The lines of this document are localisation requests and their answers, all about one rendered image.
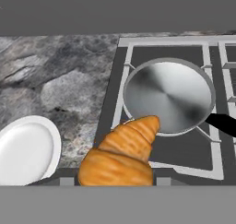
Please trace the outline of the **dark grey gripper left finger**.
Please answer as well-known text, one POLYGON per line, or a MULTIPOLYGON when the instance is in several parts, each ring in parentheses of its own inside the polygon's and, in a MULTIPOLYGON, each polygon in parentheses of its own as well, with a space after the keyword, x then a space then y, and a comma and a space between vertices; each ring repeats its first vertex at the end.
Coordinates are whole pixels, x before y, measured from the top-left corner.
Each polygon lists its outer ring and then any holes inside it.
POLYGON ((77 179, 77 168, 62 168, 58 169, 51 177, 41 179, 32 185, 41 186, 79 186, 77 179))

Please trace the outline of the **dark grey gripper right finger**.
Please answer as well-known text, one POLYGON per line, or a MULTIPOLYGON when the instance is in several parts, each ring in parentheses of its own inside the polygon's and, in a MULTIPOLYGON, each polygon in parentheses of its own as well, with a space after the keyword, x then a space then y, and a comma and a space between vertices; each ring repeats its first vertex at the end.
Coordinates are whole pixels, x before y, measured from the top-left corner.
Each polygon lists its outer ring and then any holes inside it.
POLYGON ((198 185, 195 178, 179 174, 172 168, 156 168, 153 172, 154 184, 157 186, 198 185))

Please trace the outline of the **golden brown croissant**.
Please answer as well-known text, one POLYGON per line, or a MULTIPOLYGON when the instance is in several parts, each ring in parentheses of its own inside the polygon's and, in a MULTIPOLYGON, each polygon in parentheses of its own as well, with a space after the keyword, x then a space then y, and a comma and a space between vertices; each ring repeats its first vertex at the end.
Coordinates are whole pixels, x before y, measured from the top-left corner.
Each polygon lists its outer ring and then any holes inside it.
POLYGON ((146 116, 117 125, 82 160, 78 181, 84 186, 152 186, 148 164, 159 118, 146 116))

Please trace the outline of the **dark hob with grey grates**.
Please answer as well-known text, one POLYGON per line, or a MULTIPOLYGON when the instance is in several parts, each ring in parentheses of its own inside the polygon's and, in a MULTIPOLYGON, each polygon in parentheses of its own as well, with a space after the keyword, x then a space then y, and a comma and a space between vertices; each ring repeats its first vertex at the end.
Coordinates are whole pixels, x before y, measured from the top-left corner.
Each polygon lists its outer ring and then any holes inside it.
MULTIPOLYGON (((131 118, 124 106, 124 82, 139 65, 156 58, 184 59, 201 67, 216 89, 213 112, 236 119, 236 32, 228 35, 122 37, 94 140, 100 141, 117 124, 131 118)), ((210 124, 180 136, 157 136, 149 158, 152 169, 172 168, 195 178, 198 185, 236 185, 236 137, 210 124)))

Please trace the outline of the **white round plate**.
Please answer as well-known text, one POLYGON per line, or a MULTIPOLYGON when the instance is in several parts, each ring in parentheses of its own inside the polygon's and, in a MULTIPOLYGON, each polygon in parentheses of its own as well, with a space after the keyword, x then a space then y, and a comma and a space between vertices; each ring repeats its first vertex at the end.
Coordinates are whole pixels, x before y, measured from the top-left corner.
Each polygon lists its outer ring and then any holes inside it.
POLYGON ((0 131, 0 186, 25 186, 56 171, 62 140, 49 119, 31 115, 0 131))

